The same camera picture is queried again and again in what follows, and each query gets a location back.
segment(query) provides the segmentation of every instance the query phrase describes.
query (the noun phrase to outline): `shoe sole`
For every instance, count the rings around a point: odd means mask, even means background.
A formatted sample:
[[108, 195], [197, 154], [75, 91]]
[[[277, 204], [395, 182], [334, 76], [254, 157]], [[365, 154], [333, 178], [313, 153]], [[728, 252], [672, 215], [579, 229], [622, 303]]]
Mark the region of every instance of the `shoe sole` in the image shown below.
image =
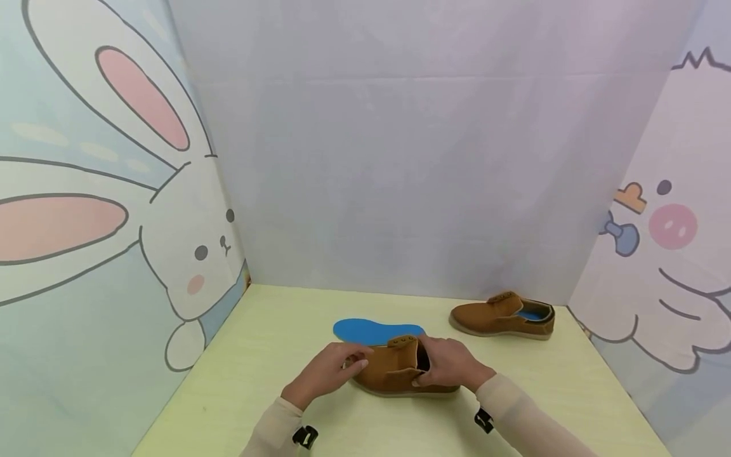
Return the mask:
[[467, 333], [468, 335], [473, 336], [482, 336], [482, 337], [491, 337], [491, 336], [502, 336], [502, 335], [513, 335], [513, 336], [519, 336], [521, 338], [527, 338], [527, 339], [537, 339], [540, 341], [547, 341], [550, 339], [551, 335], [553, 333], [549, 333], [548, 335], [534, 335], [532, 333], [522, 333], [522, 332], [512, 332], [512, 331], [505, 331], [505, 332], [498, 332], [498, 333], [480, 333], [476, 332], [474, 330], [470, 330], [464, 325], [460, 324], [455, 320], [454, 317], [450, 316], [450, 325], [456, 329], [459, 330], [462, 333]]
[[391, 392], [377, 392], [369, 388], [363, 387], [362, 385], [351, 379], [350, 382], [357, 388], [361, 389], [366, 393], [381, 397], [383, 399], [450, 399], [455, 396], [460, 390], [457, 389], [454, 392], [437, 393], [437, 392], [403, 392], [403, 393], [391, 393]]

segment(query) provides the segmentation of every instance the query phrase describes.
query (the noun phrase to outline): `rabbit eye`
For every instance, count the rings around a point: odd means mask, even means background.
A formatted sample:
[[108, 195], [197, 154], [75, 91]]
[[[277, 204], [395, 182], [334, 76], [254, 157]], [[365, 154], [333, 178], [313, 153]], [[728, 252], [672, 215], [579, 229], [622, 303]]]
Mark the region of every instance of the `rabbit eye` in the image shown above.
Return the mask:
[[198, 260], [203, 260], [206, 257], [208, 257], [208, 248], [203, 246], [202, 244], [195, 248], [195, 258]]

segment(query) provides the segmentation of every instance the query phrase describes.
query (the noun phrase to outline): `shoe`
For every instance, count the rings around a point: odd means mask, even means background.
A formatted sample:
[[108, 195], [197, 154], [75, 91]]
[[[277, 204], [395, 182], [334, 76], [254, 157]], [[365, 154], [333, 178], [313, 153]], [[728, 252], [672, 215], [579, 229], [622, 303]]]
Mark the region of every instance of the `shoe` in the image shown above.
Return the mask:
[[399, 336], [388, 344], [370, 346], [368, 365], [352, 381], [366, 392], [384, 397], [443, 397], [459, 390], [459, 386], [430, 385], [416, 387], [414, 379], [429, 371], [426, 349], [416, 336]]
[[460, 332], [475, 336], [516, 335], [547, 340], [553, 334], [556, 312], [547, 303], [505, 292], [487, 302], [457, 306], [450, 324]]

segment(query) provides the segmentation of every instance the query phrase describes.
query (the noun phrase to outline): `insole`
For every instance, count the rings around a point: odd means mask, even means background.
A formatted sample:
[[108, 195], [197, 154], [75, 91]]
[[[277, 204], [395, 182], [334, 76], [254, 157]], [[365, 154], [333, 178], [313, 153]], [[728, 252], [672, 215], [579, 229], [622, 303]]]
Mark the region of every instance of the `insole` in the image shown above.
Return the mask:
[[402, 335], [420, 335], [424, 329], [414, 324], [382, 324], [367, 319], [343, 319], [335, 322], [333, 333], [346, 343], [366, 346], [387, 344], [388, 340]]
[[545, 318], [544, 315], [535, 311], [518, 311], [518, 316], [523, 316], [527, 320], [541, 320]]

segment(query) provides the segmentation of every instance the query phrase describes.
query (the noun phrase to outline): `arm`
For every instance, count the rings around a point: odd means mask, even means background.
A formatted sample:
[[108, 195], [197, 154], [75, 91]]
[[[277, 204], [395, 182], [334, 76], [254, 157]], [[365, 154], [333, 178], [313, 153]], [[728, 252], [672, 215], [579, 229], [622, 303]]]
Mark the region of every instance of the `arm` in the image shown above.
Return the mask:
[[295, 457], [292, 435], [302, 426], [302, 410], [279, 397], [264, 411], [239, 457]]
[[239, 457], [295, 457], [299, 445], [292, 441], [302, 426], [302, 414], [317, 397], [338, 390], [368, 365], [369, 347], [330, 343], [264, 411]]
[[493, 418], [493, 425], [523, 457], [596, 457], [581, 441], [548, 417], [517, 385], [476, 360], [454, 339], [419, 340], [431, 368], [418, 385], [463, 385]]
[[596, 457], [510, 379], [496, 374], [475, 394], [495, 429], [523, 457]]

